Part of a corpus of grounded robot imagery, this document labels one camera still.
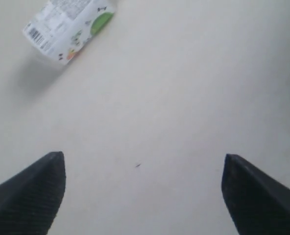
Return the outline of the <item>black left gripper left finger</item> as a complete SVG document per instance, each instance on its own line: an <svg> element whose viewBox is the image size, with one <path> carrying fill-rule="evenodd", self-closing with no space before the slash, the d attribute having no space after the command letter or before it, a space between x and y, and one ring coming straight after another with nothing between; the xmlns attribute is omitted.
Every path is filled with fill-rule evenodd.
<svg viewBox="0 0 290 235"><path fill-rule="evenodd" d="M65 158L50 152L0 184L0 235L46 235L66 189Z"/></svg>

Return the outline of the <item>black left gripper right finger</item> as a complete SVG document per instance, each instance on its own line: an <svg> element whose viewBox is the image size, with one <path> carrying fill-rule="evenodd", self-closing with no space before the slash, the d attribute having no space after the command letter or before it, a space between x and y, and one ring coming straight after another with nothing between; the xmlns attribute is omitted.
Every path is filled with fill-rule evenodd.
<svg viewBox="0 0 290 235"><path fill-rule="evenodd" d="M290 189L236 154L225 156L221 191L240 235L290 235Z"/></svg>

